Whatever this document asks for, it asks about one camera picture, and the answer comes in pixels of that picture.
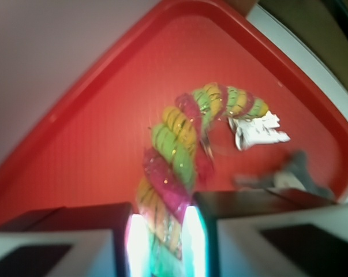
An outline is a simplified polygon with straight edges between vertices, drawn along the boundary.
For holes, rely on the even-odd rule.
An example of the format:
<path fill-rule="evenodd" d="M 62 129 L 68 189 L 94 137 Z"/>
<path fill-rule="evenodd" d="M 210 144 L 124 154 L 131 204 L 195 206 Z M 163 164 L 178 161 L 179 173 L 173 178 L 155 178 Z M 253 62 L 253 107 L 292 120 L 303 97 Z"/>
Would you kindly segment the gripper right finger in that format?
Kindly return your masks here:
<path fill-rule="evenodd" d="M 348 203 L 300 190 L 197 192 L 187 276 L 348 276 Z"/>

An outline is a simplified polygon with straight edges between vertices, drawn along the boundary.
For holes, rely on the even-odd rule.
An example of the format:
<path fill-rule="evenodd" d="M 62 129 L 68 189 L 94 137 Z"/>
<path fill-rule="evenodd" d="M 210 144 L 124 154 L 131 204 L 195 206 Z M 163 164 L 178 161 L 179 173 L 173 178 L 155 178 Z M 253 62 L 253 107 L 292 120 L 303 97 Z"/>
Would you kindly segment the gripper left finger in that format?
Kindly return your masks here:
<path fill-rule="evenodd" d="M 150 276 L 131 203 L 25 212 L 0 224 L 0 276 Z"/>

